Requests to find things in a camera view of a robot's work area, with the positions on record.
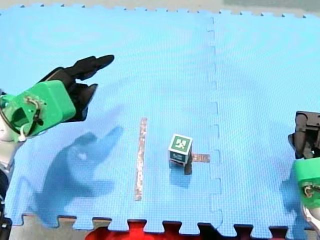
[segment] green cube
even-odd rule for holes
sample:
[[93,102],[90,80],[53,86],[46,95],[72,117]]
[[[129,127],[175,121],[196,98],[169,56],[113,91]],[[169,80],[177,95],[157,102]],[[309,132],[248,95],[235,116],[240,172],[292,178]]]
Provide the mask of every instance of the green cube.
[[192,153],[192,142],[191,137],[174,134],[168,148],[169,161],[185,166]]

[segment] white cable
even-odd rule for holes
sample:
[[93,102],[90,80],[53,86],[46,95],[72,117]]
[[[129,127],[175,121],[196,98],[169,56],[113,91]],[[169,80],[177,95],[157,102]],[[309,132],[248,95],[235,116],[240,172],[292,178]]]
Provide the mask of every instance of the white cable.
[[27,124],[22,125],[22,127],[20,127],[20,136],[18,137],[19,142],[25,142],[27,141],[27,137],[25,135],[24,132],[24,128]]

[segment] green gripper housing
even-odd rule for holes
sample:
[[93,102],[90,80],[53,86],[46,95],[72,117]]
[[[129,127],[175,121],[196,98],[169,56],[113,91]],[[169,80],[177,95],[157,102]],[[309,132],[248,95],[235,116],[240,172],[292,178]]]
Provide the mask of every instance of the green gripper housing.
[[[1,98],[2,107],[5,106],[3,113],[17,130],[25,125],[25,133],[28,133],[32,126],[36,110],[34,104],[26,102],[26,97],[39,103],[40,119],[43,121],[42,125],[36,125],[30,137],[63,123],[76,114],[76,108],[64,84],[59,80],[39,82],[17,96],[4,95]],[[19,134],[14,133],[13,137],[17,142]]]
[[303,187],[306,183],[320,186],[320,157],[296,160],[294,162],[294,171],[302,203],[307,208],[319,208],[320,192],[315,191],[313,196],[308,198],[304,195]]

